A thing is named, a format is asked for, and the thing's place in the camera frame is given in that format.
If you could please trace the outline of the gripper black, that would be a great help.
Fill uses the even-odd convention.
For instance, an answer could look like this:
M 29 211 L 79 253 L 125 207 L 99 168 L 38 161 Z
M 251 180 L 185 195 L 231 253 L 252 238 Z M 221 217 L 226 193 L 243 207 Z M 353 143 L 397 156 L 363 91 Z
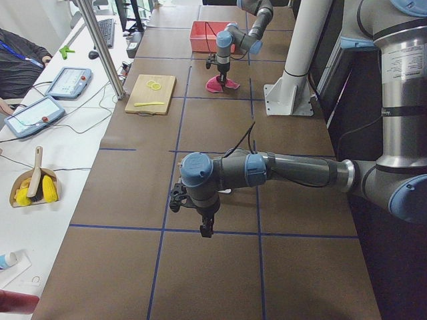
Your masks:
M 218 75 L 218 83 L 221 87 L 225 87 L 227 81 L 226 73 L 230 70 L 230 56 L 222 57 L 216 55 L 216 65 L 220 72 Z
M 209 199 L 191 198 L 196 211 L 203 217 L 199 231 L 202 237 L 211 238 L 214 234 L 214 215 L 220 208 L 220 198 L 218 196 Z

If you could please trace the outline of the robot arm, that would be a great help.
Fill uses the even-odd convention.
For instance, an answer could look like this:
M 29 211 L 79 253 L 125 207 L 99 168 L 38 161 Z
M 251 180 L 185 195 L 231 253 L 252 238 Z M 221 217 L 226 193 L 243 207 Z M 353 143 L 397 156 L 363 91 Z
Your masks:
M 217 65 L 219 75 L 216 77 L 222 87 L 228 81 L 227 73 L 230 70 L 231 46 L 243 49 L 246 53 L 258 54 L 262 48 L 262 37 L 266 27 L 274 16 L 274 8 L 270 1 L 236 1 L 237 6 L 256 17 L 252 28 L 244 33 L 236 23 L 227 24 L 223 31 L 217 35 L 214 63 Z
M 283 75 L 264 86 L 267 115 L 303 115 L 300 102 L 306 75 L 332 1 L 302 1 Z M 259 53 L 262 36 L 273 18 L 270 1 L 237 1 L 256 16 L 248 33 L 229 23 L 217 36 L 214 80 L 223 89 L 230 70 L 231 46 Z M 344 1 L 342 49 L 381 53 L 383 153 L 375 162 L 276 155 L 236 147 L 222 157 L 190 153 L 181 161 L 181 177 L 170 192 L 169 208 L 196 209 L 202 237 L 214 234 L 218 191 L 255 187 L 267 180 L 288 180 L 306 187 L 338 186 L 356 193 L 392 215 L 426 224 L 426 1 Z

